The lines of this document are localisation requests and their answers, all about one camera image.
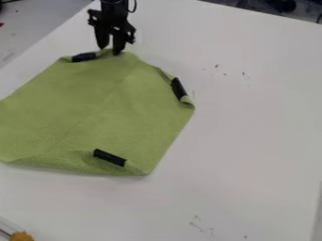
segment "black clip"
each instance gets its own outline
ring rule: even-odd
[[[174,78],[171,81],[171,87],[175,96],[178,98],[179,101],[181,100],[181,98],[187,95],[183,85],[180,83],[178,78]]]
[[[89,60],[95,59],[96,57],[97,56],[95,52],[83,53],[77,56],[72,56],[72,62],[89,61]]]
[[[99,149],[95,149],[93,156],[103,159],[107,162],[113,163],[115,165],[118,165],[120,167],[124,167],[125,162],[126,162],[126,159],[123,159],[123,158],[116,156],[114,154],[111,154],[111,153],[101,151]]]

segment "green fabric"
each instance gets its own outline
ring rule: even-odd
[[[150,173],[190,119],[173,77],[130,53],[61,58],[0,101],[0,160],[85,173]],[[127,161],[92,157],[100,149]]]

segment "robotic arm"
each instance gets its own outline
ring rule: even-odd
[[[137,0],[134,8],[129,9],[129,0],[101,0],[101,11],[89,10],[89,25],[95,30],[97,44],[104,49],[113,36],[113,54],[119,55],[126,42],[135,42],[136,29],[127,21],[129,12],[137,10]]]

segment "yellow object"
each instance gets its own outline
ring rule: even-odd
[[[35,240],[32,238],[32,236],[30,236],[26,232],[16,232],[11,236],[10,241],[35,241]]]

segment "white tabletop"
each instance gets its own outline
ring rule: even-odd
[[[0,216],[41,241],[309,241],[322,180],[321,25],[195,0],[138,3],[131,49],[180,77],[193,118],[146,177],[0,165]],[[58,57],[96,49],[87,17],[3,68],[0,98]]]

